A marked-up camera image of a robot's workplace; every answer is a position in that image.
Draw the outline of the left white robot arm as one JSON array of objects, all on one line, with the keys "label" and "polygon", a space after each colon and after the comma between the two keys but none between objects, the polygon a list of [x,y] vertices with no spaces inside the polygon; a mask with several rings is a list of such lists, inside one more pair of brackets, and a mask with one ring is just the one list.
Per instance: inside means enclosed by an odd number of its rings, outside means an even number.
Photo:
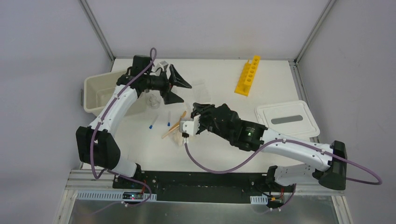
[{"label": "left white robot arm", "polygon": [[184,102],[171,91],[173,87],[192,88],[173,64],[158,63],[155,66],[154,61],[154,55],[135,55],[132,65],[117,79],[104,109],[90,125],[76,130],[80,161],[125,176],[124,182],[132,189],[142,184],[141,167],[121,156],[113,137],[127,110],[146,91],[158,91],[164,103],[169,105]]}]

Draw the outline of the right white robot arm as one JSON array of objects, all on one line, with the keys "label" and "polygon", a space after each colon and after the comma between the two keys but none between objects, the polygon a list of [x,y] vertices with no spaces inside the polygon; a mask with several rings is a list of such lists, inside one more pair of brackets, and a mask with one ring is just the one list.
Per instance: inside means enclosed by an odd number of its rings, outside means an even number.
[{"label": "right white robot arm", "polygon": [[242,120],[227,104],[216,107],[193,103],[191,118],[192,135],[208,131],[239,150],[277,154],[299,161],[299,165],[269,167],[265,185],[271,191],[295,183],[315,182],[332,190],[346,188],[347,151],[341,141],[321,144],[300,140],[265,125]]}]

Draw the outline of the yellow test tube rack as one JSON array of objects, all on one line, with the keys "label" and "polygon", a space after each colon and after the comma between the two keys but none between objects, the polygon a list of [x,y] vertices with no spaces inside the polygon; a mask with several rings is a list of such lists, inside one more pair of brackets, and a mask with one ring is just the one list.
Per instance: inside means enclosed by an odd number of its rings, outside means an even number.
[{"label": "yellow test tube rack", "polygon": [[261,59],[260,56],[254,55],[252,59],[248,59],[248,61],[244,64],[239,80],[235,87],[234,93],[246,97],[249,95],[254,77],[258,69],[260,59]]}]

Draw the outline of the clear plastic tube rack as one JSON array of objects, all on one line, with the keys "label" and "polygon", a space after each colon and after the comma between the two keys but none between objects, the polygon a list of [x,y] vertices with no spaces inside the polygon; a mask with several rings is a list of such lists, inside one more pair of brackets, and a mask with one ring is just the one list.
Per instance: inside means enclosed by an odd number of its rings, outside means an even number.
[{"label": "clear plastic tube rack", "polygon": [[208,104],[211,102],[210,93],[203,79],[196,80],[192,83],[192,91],[194,102],[200,104]]}]

